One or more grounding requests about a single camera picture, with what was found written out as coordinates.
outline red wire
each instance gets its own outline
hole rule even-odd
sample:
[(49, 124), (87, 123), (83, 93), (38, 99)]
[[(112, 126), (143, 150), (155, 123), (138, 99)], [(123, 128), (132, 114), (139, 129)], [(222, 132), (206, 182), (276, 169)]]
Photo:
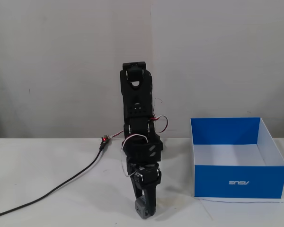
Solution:
[(118, 132), (117, 134), (113, 135), (112, 137), (116, 137), (116, 136), (120, 135), (122, 132), (124, 132), (124, 130), (122, 130), (121, 132)]
[(157, 118), (152, 117), (151, 120), (152, 121), (157, 121), (157, 120), (159, 120), (160, 117), (165, 117), (165, 119), (166, 119), (166, 126), (165, 126), (165, 128), (161, 132), (158, 132), (158, 133), (164, 132), (167, 129), (168, 125), (169, 125), (169, 120), (168, 120), (167, 116), (165, 116), (165, 115), (160, 115)]

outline asus logo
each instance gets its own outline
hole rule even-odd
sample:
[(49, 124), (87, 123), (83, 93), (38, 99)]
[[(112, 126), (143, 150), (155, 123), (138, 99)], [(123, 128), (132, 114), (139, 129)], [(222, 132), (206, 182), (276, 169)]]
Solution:
[(241, 185), (247, 185), (249, 181), (229, 181), (229, 184), (241, 184)]

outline wire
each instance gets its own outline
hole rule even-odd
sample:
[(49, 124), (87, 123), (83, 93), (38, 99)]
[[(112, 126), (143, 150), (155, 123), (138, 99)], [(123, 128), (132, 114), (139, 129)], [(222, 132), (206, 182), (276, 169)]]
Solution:
[(113, 136), (110, 136), (110, 138), (116, 137), (116, 136), (120, 135), (122, 132), (124, 132), (124, 130), (122, 130), (122, 131), (120, 131), (120, 132), (116, 133), (116, 134), (115, 134), (115, 135), (113, 135)]
[(169, 120), (168, 120), (167, 116), (165, 116), (165, 115), (160, 115), (157, 118), (151, 118), (151, 120), (152, 121), (157, 121), (157, 120), (159, 120), (160, 117), (165, 117), (165, 119), (166, 119), (166, 126), (165, 126), (165, 128), (161, 132), (158, 132), (158, 133), (164, 132), (167, 129), (168, 125), (169, 125)]
[(146, 139), (146, 141), (148, 142), (147, 137), (144, 136), (144, 135), (141, 135), (141, 134), (133, 134), (133, 135), (130, 135), (129, 137), (127, 137), (127, 138), (123, 141), (123, 144), (122, 144), (122, 147), (121, 147), (121, 150), (120, 150), (120, 160), (121, 160), (121, 166), (122, 166), (123, 173), (124, 173), (124, 175), (125, 175), (126, 177), (129, 177), (129, 176), (135, 174), (136, 172), (133, 172), (133, 173), (130, 174), (130, 175), (127, 175), (127, 174), (126, 174), (126, 172), (125, 172), (125, 170), (124, 170), (123, 162), (122, 162), (122, 150), (123, 150), (123, 147), (124, 147), (125, 143), (127, 142), (127, 140), (128, 140), (129, 138), (131, 138), (131, 137), (134, 137), (134, 136), (141, 136), (141, 137), (144, 137), (144, 138)]
[(2, 212), (2, 213), (0, 213), (0, 216), (5, 215), (5, 214), (8, 214), (8, 213), (11, 213), (11, 212), (16, 211), (16, 210), (19, 210), (19, 209), (21, 209), (21, 208), (27, 207), (27, 206), (29, 206), (29, 205), (32, 205), (32, 204), (34, 204), (34, 203), (36, 203), (36, 202), (39, 202), (40, 200), (46, 198), (47, 196), (49, 196), (50, 194), (52, 194), (54, 191), (58, 190), (58, 189), (61, 188), (63, 185), (65, 185), (65, 184), (68, 183), (69, 181), (73, 180), (74, 178), (76, 178), (77, 176), (79, 176), (80, 174), (82, 174), (83, 172), (85, 172), (88, 168), (90, 168), (90, 167), (96, 162), (96, 160), (99, 158), (99, 155), (100, 155), (101, 151), (103, 150), (103, 148), (104, 148), (104, 146), (103, 146), (103, 147), (100, 147), (100, 150), (99, 150), (99, 152), (98, 152), (96, 158), (95, 158), (86, 168), (82, 169), (82, 170), (81, 170), (80, 172), (78, 172), (76, 175), (74, 175), (73, 177), (71, 177), (71, 178), (68, 179), (67, 181), (63, 182), (63, 183), (60, 184), (59, 186), (55, 187), (54, 189), (52, 189), (49, 193), (45, 194), (44, 196), (42, 196), (42, 197), (40, 197), (39, 199), (36, 199), (36, 200), (34, 200), (34, 201), (32, 201), (32, 202), (29, 202), (29, 203), (26, 203), (26, 204), (24, 204), (24, 205), (22, 205), (22, 206), (13, 208), (13, 209), (11, 209), (11, 210), (7, 210), (7, 211), (5, 211), (5, 212)]

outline white tabletop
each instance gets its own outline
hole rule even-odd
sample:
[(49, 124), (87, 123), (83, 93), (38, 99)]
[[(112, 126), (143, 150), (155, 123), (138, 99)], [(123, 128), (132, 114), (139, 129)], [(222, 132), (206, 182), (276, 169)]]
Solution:
[[(46, 199), (0, 217), (0, 227), (284, 226), (280, 200), (191, 197), (189, 139), (164, 139), (157, 212), (142, 220), (114, 140), (86, 174)], [(284, 139), (275, 139), (284, 156)], [(46, 194), (86, 167), (99, 139), (0, 139), (0, 212)], [(274, 201), (274, 203), (225, 203)]]

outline red and white wire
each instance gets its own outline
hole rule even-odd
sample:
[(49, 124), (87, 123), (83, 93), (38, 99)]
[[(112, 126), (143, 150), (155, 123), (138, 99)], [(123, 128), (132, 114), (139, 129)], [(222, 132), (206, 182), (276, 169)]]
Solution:
[(122, 150), (123, 150), (123, 147), (124, 147), (125, 143), (127, 142), (127, 140), (128, 140), (129, 138), (131, 138), (131, 137), (134, 137), (134, 136), (141, 136), (141, 137), (144, 137), (144, 138), (146, 139), (146, 142), (148, 142), (147, 137), (146, 137), (146, 136), (143, 136), (143, 135), (141, 135), (141, 134), (133, 134), (133, 135), (130, 135), (129, 137), (127, 137), (127, 138), (124, 140), (124, 142), (123, 142), (123, 144), (122, 144), (122, 147), (121, 147), (121, 150), (120, 150), (120, 160), (121, 160), (121, 166), (122, 166), (123, 173), (124, 173), (124, 175), (125, 175), (126, 177), (129, 177), (129, 176), (135, 174), (136, 172), (133, 172), (132, 174), (129, 174), (129, 175), (126, 174), (126, 172), (125, 172), (125, 170), (124, 170), (123, 162), (122, 162)]
[(152, 120), (152, 121), (157, 121), (157, 120), (159, 120), (160, 117), (165, 117), (165, 119), (166, 119), (166, 126), (165, 126), (165, 128), (164, 128), (162, 131), (157, 132), (157, 133), (162, 133), (162, 132), (164, 132), (164, 131), (167, 129), (168, 125), (169, 125), (169, 120), (168, 120), (167, 116), (165, 116), (165, 115), (160, 115), (160, 116), (158, 116), (158, 117), (156, 117), (156, 118), (153, 117), (153, 118), (151, 118), (151, 120)]
[(122, 132), (124, 132), (124, 130), (122, 130), (122, 131), (116, 133), (115, 135), (110, 136), (110, 138), (116, 137), (116, 136), (120, 135)]

